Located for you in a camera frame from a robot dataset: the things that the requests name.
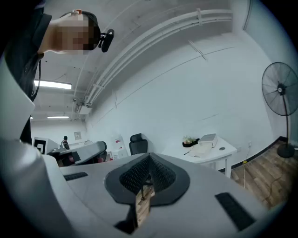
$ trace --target black pole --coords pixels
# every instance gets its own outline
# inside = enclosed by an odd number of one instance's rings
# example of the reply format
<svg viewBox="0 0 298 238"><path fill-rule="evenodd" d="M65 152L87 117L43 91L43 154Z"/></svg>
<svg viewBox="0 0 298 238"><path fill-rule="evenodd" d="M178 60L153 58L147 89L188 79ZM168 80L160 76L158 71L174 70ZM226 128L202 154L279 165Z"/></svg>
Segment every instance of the black pole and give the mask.
<svg viewBox="0 0 298 238"><path fill-rule="evenodd" d="M287 106L285 104L284 95L283 95L283 102L284 102L285 117L286 117L286 121L287 121L287 141L286 141L286 147L288 147L288 142L289 142L289 122L288 122L288 111L287 111Z"/></svg>

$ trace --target fan base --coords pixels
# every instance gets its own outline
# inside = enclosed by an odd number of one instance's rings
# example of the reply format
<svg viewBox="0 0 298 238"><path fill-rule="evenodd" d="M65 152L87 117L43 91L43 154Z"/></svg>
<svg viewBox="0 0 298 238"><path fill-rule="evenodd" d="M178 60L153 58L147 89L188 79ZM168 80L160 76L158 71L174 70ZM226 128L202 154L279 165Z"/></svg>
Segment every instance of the fan base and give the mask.
<svg viewBox="0 0 298 238"><path fill-rule="evenodd" d="M295 148L290 144L283 144L278 147L277 153L282 158L289 158L295 154Z"/></svg>

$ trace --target table leg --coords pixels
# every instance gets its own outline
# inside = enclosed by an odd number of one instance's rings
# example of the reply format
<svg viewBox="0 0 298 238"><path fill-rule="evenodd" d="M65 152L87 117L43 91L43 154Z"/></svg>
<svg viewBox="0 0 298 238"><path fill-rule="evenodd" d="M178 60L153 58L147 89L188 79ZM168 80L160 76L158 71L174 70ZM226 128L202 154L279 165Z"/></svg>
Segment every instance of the table leg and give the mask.
<svg viewBox="0 0 298 238"><path fill-rule="evenodd" d="M232 157L229 156L225 159L225 176L227 176L228 178L231 177L231 169L232 169Z"/></svg>

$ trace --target standing fan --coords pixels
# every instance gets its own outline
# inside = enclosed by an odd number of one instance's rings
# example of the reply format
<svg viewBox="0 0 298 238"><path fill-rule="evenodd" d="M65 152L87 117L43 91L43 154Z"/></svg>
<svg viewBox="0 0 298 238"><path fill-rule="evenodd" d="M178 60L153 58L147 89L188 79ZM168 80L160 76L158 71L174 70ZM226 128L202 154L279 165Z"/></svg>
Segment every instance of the standing fan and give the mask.
<svg viewBox="0 0 298 238"><path fill-rule="evenodd" d="M298 77L287 64L275 62L265 69L262 78L262 91L270 109L276 114L286 117L286 144L280 145L277 153L283 158L292 157L295 148L288 143L288 116L292 115L298 107Z"/></svg>

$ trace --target black cable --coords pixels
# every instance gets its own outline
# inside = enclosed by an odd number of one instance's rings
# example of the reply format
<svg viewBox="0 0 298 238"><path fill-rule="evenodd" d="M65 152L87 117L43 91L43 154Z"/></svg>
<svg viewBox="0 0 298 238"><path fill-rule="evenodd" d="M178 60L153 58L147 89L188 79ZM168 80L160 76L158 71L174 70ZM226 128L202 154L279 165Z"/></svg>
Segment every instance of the black cable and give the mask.
<svg viewBox="0 0 298 238"><path fill-rule="evenodd" d="M39 80L38 80L38 86L37 86L37 88L36 88L36 92L35 92L35 94L32 96L32 98L31 98L31 101L34 101L35 100L35 98L36 98L36 95L37 95L37 93L38 93L38 90L39 90L39 85L41 84L41 61L39 61L39 67L38 67L38 73L39 73Z"/></svg>
<svg viewBox="0 0 298 238"><path fill-rule="evenodd" d="M283 160L283 162L282 162L282 164L281 164L281 166L280 166L280 167L281 167L281 176L280 176L279 178L276 178L275 180L273 180L273 181L271 182L271 184L270 184L270 193L269 193L269 195L268 195L266 198L264 198L264 199L262 200L262 202L265 201L266 199L270 198L270 196L271 196L271 194L272 194L272 184L273 184L274 182L278 181L278 180L284 175L284 170L283 170L284 162L285 162L285 159Z"/></svg>
<svg viewBox="0 0 298 238"><path fill-rule="evenodd" d="M58 77L58 78L56 78L56 79L54 79L54 80L52 80L52 81L56 81L56 80L62 78L65 74L61 75L60 77Z"/></svg>

